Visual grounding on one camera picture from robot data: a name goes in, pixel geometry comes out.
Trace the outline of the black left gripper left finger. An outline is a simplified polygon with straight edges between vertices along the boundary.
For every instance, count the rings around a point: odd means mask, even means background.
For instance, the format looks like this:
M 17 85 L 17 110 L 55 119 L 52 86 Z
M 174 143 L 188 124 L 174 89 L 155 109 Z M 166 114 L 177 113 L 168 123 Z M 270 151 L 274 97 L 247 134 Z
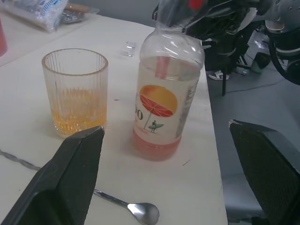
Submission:
M 97 181 L 104 135 L 104 128 L 98 126 L 66 138 L 2 224 L 83 225 Z

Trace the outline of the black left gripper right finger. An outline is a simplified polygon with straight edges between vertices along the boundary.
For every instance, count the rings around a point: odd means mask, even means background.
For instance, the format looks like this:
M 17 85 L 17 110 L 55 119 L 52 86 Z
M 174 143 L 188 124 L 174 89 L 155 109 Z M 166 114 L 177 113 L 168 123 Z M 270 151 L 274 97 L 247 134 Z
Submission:
M 229 129 L 248 184 L 269 224 L 300 223 L 300 151 L 280 132 L 231 120 Z

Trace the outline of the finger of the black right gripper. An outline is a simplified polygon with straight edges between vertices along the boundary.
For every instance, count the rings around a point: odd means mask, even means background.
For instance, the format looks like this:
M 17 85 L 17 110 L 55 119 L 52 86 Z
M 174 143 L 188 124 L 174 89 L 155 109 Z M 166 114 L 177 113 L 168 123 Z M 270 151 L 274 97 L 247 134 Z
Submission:
M 162 23 L 164 20 L 165 1 L 160 0 L 152 12 L 152 20 Z
M 211 5 L 167 5 L 167 29 L 186 33 L 211 11 Z

